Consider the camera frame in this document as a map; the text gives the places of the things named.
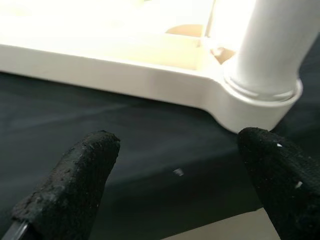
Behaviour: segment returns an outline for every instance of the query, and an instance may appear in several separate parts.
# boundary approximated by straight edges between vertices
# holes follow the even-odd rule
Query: black cloth
[[[320,40],[301,68],[304,95],[275,132],[314,158],[320,140]],[[91,239],[156,240],[261,203],[236,135],[199,109],[0,73],[0,236],[12,207],[89,132],[121,139]]]

